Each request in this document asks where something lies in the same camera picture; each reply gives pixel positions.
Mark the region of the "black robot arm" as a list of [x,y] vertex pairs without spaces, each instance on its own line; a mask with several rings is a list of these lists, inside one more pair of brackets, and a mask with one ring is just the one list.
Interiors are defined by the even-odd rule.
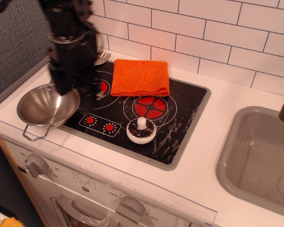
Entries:
[[47,49],[47,54],[57,91],[65,95],[77,85],[84,96],[100,100],[104,93],[95,69],[98,32],[88,21],[92,2],[41,0],[39,3],[50,26],[48,37],[53,46]]

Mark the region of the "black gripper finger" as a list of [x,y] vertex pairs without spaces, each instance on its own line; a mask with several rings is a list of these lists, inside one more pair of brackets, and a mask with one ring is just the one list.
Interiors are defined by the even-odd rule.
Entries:
[[65,72],[50,69],[50,74],[55,87],[61,96],[71,91],[72,83]]
[[96,101],[99,101],[104,96],[105,92],[101,90],[99,78],[93,78],[91,82],[84,87],[84,97],[86,98],[94,98]]

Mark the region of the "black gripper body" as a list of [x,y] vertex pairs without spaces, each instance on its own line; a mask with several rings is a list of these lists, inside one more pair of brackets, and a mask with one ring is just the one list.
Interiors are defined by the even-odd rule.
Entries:
[[50,57],[49,70],[65,72],[72,86],[77,85],[84,90],[93,78],[98,78],[94,66],[98,57],[95,35],[87,35],[77,43],[55,44],[46,52]]

